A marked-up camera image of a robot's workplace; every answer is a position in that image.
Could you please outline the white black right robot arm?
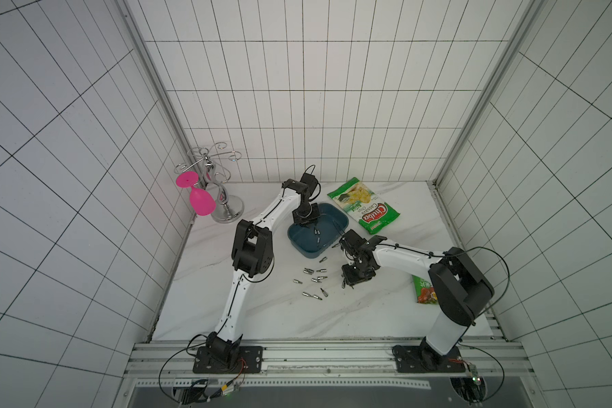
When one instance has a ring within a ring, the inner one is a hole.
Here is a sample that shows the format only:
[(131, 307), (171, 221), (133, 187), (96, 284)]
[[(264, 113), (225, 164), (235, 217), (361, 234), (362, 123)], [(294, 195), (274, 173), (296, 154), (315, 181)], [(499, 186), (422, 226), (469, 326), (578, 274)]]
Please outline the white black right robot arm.
[(367, 240), (351, 229), (342, 235), (340, 245), (351, 260), (342, 266), (348, 287), (372, 280), (381, 268), (406, 272), (433, 286), (440, 314), (420, 345), (392, 348), (397, 372), (465, 372), (457, 344), (495, 294), (469, 255), (455, 247), (440, 254), (425, 252), (388, 243), (384, 236)]

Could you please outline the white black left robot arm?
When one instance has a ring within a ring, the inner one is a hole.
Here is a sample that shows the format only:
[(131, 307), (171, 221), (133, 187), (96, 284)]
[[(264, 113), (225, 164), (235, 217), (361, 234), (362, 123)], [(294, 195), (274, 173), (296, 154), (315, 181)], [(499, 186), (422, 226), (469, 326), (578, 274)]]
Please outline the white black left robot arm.
[(222, 371), (239, 367), (242, 334), (237, 326), (246, 310), (247, 295), (270, 276), (274, 267), (273, 229), (289, 215), (296, 224), (314, 223), (319, 216), (318, 205), (313, 202), (316, 192), (321, 192), (319, 180), (304, 172), (300, 180), (284, 181), (280, 194), (261, 214), (238, 222), (231, 251), (231, 291), (219, 324), (197, 350), (198, 363)]

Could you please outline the dark teal storage box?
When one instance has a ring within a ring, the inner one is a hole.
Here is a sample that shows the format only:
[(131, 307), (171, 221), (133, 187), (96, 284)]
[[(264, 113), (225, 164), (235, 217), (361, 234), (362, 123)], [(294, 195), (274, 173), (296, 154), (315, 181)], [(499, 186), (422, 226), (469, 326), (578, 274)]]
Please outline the dark teal storage box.
[[(320, 216), (316, 222), (302, 225), (291, 225), (287, 236), (292, 246), (306, 258), (318, 258), (334, 243), (338, 242), (349, 226), (348, 216), (333, 204), (319, 205)], [(314, 229), (321, 234), (321, 242), (316, 242)]]

